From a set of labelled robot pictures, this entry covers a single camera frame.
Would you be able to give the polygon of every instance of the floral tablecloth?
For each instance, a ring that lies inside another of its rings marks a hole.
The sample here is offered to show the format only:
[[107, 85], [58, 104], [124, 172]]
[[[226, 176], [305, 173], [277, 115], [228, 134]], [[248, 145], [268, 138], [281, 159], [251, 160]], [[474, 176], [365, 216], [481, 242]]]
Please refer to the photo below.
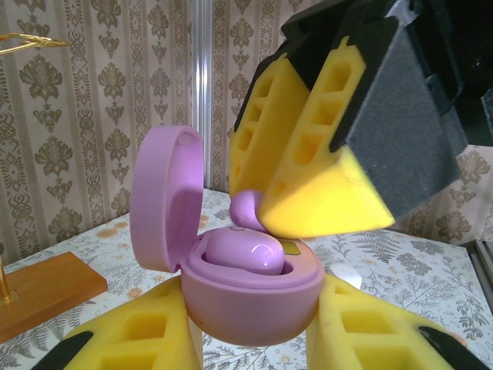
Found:
[[[200, 231], [230, 225], [229, 202], [227, 194], [205, 190]], [[457, 333], [480, 359], [493, 366], [493, 317], [464, 248], [389, 230], [306, 242], [326, 269], [335, 261], [352, 265], [363, 276], [364, 291]], [[108, 292], [0, 345], [0, 369], [30, 369], [75, 326], [172, 276], [143, 270], [136, 263], [128, 215], [9, 265], [7, 272], [66, 251], [104, 276]], [[306, 368], [304, 335], [266, 348], [228, 345], [205, 334], [203, 341], [204, 368], [208, 370]]]

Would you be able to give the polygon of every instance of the wireless earbud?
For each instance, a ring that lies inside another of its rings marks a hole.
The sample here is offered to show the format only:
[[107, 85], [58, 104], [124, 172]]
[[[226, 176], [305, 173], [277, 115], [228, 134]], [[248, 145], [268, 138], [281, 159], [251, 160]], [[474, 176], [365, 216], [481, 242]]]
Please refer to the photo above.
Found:
[[231, 198], [230, 216], [234, 224], [268, 233], [256, 215], [256, 209], [259, 207], [261, 200], [262, 193], [257, 190], [244, 190]]
[[207, 243], [206, 261], [241, 268], [254, 274], [281, 275], [284, 249], [270, 235], [242, 227], [214, 230]]

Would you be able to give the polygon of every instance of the open lid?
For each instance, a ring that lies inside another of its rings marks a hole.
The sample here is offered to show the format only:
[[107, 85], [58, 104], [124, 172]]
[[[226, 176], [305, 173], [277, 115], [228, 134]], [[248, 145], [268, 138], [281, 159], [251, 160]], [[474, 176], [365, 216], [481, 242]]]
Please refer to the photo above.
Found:
[[197, 236], [203, 198], [202, 137], [188, 126], [152, 128], [140, 147], [130, 195], [139, 264], [177, 272]]

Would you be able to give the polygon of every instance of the earbud tip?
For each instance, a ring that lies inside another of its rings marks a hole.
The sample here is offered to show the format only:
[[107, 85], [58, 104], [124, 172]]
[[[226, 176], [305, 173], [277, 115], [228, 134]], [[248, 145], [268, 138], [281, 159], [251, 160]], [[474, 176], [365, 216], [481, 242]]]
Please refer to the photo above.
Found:
[[256, 209], [262, 201], [262, 193], [257, 190], [245, 190], [231, 199], [230, 217], [235, 225], [246, 229], [257, 230], [268, 234], [267, 229], [260, 223]]

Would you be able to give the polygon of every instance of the wallpaper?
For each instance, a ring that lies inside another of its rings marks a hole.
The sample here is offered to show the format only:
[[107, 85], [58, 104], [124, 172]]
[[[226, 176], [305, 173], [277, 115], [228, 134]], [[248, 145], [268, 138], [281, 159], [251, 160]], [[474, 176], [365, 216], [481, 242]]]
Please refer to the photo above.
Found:
[[147, 130], [191, 118], [189, 8], [177, 0], [0, 0], [0, 33], [71, 43], [0, 58], [4, 263], [129, 211]]
[[[317, 2], [213, 0], [212, 189], [228, 191], [230, 135], [258, 62], [283, 41], [280, 26]], [[149, 128], [194, 124], [191, 14], [191, 0], [0, 0], [0, 33], [71, 42], [0, 58], [4, 264], [127, 213]], [[493, 240], [493, 149], [468, 147], [459, 163], [456, 183], [392, 228]]]

